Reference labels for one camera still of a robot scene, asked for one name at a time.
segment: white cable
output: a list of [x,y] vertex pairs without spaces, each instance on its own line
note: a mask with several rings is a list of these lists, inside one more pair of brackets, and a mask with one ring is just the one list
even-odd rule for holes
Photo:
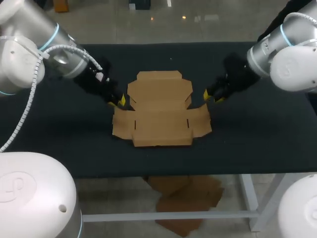
[[[0,37],[0,39],[8,40],[9,37],[4,36],[4,37]],[[73,47],[73,46],[56,45],[56,46],[49,47],[43,53],[44,53],[44,55],[45,54],[49,54],[51,51],[58,50],[58,49],[66,49],[66,50],[69,50],[69,51],[74,51],[76,53],[79,53],[79,54],[87,57],[96,66],[96,68],[98,70],[102,70],[103,69],[100,66],[100,64],[98,64],[98,62],[93,57],[91,57],[87,52],[85,52],[85,51],[83,51],[83,50],[81,50],[79,48]],[[35,64],[35,69],[34,69],[34,74],[33,74],[33,81],[32,81],[30,96],[29,96],[27,105],[26,105],[26,107],[24,109],[24,112],[22,114],[22,117],[21,117],[18,125],[16,126],[16,128],[15,128],[14,132],[12,133],[12,135],[10,136],[9,140],[0,148],[0,153],[4,152],[6,150],[6,148],[12,143],[12,141],[15,139],[16,135],[19,133],[19,131],[20,131],[20,129],[21,129],[26,117],[28,116],[28,113],[30,111],[30,108],[31,108],[31,105],[32,105],[32,102],[33,102],[33,98],[34,98],[34,94],[35,94],[35,90],[36,90],[36,85],[37,85],[38,72],[39,72],[39,68],[40,68],[40,65],[41,65],[42,61],[43,61],[43,57],[39,56],[38,61]]]
[[314,18],[312,18],[312,17],[310,17],[310,16],[308,16],[306,14],[300,13],[300,12],[292,12],[292,13],[288,14],[285,17],[284,22],[287,21],[291,17],[302,18],[304,20],[309,21],[314,27],[317,27],[317,20],[315,20]]

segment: cardboard sheet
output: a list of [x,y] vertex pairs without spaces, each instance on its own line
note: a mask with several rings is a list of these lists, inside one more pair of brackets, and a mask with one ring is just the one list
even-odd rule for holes
[[211,132],[206,104],[187,109],[192,92],[192,83],[178,71],[140,72],[128,85],[135,111],[115,108],[113,135],[134,146],[191,145],[194,137]]
[[[162,193],[156,206],[157,212],[208,211],[217,206],[223,194],[221,182],[211,176],[150,176],[147,181],[154,190]],[[156,220],[156,223],[186,237],[198,229],[202,221]]]

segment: black tabletop mat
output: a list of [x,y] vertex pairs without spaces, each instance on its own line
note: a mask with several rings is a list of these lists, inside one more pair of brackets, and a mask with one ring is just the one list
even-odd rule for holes
[[[87,45],[113,64],[126,91],[139,71],[179,70],[193,83],[193,106],[223,73],[231,51],[252,43]],[[0,141],[12,133],[29,90],[0,100]],[[38,86],[29,116],[8,151],[31,151],[62,162],[75,178],[317,171],[317,118],[302,93],[262,80],[230,100],[209,103],[213,132],[190,147],[134,148],[112,133],[113,109],[72,81],[48,76]]]

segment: metal table frame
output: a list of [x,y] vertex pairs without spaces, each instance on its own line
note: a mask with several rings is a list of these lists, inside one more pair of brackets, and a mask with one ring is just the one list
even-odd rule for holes
[[244,199],[247,206],[247,210],[244,211],[99,214],[83,215],[83,221],[110,222],[172,219],[249,218],[251,231],[259,232],[265,228],[267,222],[275,214],[284,192],[298,178],[298,174],[276,174],[262,201],[258,203],[251,175],[239,175]]

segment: gray floor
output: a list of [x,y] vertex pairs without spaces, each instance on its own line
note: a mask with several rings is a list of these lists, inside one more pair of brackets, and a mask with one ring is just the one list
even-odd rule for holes
[[49,15],[80,43],[254,41],[286,2],[152,0],[151,10],[132,11],[128,0],[69,0],[69,13]]
[[[255,41],[287,0],[152,0],[149,11],[130,11],[128,0],[69,0],[70,12],[48,13],[82,43],[149,44],[167,42]],[[225,193],[217,209],[244,209],[236,176],[217,176]],[[254,175],[259,199],[273,175]],[[154,211],[159,194],[141,178],[77,180],[84,214]],[[86,224],[92,238],[176,238],[148,222]],[[206,220],[191,238],[279,238],[274,218],[261,233],[247,220]]]
[[[274,175],[253,175],[258,199],[261,200]],[[234,175],[216,176],[225,188],[215,210],[246,209]],[[76,181],[84,214],[153,212],[160,197],[141,178],[81,179]],[[87,223],[92,238],[178,238],[154,221]],[[276,217],[261,233],[252,233],[246,219],[205,220],[190,238],[280,238]]]

